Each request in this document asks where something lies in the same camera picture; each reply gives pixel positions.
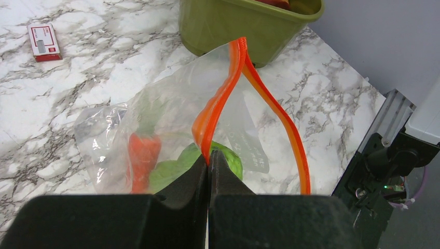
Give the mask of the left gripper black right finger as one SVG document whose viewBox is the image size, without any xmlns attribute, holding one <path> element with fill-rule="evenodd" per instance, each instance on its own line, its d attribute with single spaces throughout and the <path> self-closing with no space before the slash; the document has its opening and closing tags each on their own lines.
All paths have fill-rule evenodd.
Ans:
<svg viewBox="0 0 440 249">
<path fill-rule="evenodd" d="M 257 195 L 218 150 L 211 153 L 209 178 L 209 248 L 361 248 L 336 197 Z"/>
</svg>

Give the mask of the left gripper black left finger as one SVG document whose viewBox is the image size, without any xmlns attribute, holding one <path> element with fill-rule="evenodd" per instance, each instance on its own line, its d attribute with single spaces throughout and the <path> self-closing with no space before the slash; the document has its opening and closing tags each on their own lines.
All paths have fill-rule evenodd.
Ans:
<svg viewBox="0 0 440 249">
<path fill-rule="evenodd" d="M 31 199 L 1 248 L 203 248 L 208 173 L 200 157 L 157 194 Z"/>
</svg>

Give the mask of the green toy leafy vegetable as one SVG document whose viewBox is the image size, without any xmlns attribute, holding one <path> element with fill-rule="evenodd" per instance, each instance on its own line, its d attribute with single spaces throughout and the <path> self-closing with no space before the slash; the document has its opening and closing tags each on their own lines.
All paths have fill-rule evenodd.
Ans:
<svg viewBox="0 0 440 249">
<path fill-rule="evenodd" d="M 240 180 L 243 180 L 243 164 L 233 150 L 215 141 L 211 143 L 210 150 L 220 150 L 224 154 L 230 170 Z M 149 175 L 147 192 L 157 193 L 170 185 L 189 170 L 200 156 L 199 148 L 195 143 L 191 143 L 181 152 L 177 160 L 166 160 L 157 163 L 155 169 Z"/>
</svg>

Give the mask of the orange toy carrot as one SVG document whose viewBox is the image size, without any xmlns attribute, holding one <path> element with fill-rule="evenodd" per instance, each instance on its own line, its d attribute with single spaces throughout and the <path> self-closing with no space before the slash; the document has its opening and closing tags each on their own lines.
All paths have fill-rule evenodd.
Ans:
<svg viewBox="0 0 440 249">
<path fill-rule="evenodd" d="M 149 175 L 155 168 L 161 151 L 161 139 L 155 134 L 155 126 L 163 111 L 159 99 L 144 101 L 139 105 L 138 128 L 128 141 L 128 153 L 132 167 L 131 193 L 143 193 L 149 185 Z"/>
</svg>

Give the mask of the clear zip top bag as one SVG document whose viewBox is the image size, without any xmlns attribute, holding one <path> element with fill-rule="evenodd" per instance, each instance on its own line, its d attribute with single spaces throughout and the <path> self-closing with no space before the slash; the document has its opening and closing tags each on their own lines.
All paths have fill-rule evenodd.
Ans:
<svg viewBox="0 0 440 249">
<path fill-rule="evenodd" d="M 241 181 L 249 187 L 253 186 L 251 174 L 274 176 L 276 170 L 293 171 L 299 181 L 298 192 L 311 194 L 309 165 L 299 131 L 263 83 L 251 62 L 245 37 L 147 84 L 126 102 L 88 108 L 80 114 L 74 135 L 98 193 L 131 193 L 129 137 L 138 128 L 139 105 L 156 99 L 163 106 L 155 126 L 162 143 L 157 163 L 177 160 L 191 143 L 209 163 L 215 141 L 239 156 Z M 153 194 L 147 190 L 131 194 L 144 193 Z"/>
</svg>

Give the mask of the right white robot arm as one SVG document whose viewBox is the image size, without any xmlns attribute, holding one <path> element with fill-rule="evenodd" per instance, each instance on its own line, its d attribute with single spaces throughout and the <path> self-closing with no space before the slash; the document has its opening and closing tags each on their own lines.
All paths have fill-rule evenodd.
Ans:
<svg viewBox="0 0 440 249">
<path fill-rule="evenodd" d="M 405 178 L 438 153 L 439 83 L 419 106 L 398 90 L 388 92 L 333 191 L 350 211 L 361 248 L 376 248 L 392 212 L 415 202 Z"/>
</svg>

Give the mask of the olive green plastic bin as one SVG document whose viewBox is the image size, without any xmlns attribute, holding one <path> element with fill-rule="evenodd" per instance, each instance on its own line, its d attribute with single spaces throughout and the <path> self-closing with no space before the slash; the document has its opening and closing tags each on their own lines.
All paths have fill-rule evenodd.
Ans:
<svg viewBox="0 0 440 249">
<path fill-rule="evenodd" d="M 282 9 L 260 1 L 180 1 L 179 32 L 183 45 L 202 56 L 240 37 L 247 40 L 252 63 L 264 67 L 309 23 L 324 12 L 324 1 L 287 1 Z"/>
</svg>

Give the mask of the small red white box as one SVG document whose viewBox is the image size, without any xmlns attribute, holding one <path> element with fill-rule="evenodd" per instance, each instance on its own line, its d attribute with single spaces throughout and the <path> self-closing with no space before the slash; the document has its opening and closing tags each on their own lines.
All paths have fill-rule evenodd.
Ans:
<svg viewBox="0 0 440 249">
<path fill-rule="evenodd" d="M 30 24 L 27 26 L 27 31 L 36 62 L 62 60 L 61 50 L 52 24 Z"/>
</svg>

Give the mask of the red toy steak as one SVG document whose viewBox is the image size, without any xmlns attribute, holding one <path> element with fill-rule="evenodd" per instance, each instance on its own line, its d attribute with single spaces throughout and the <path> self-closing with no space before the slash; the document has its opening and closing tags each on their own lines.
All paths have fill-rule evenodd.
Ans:
<svg viewBox="0 0 440 249">
<path fill-rule="evenodd" d="M 281 9 L 290 10 L 289 0 L 257 0 L 258 2 L 275 6 Z"/>
</svg>

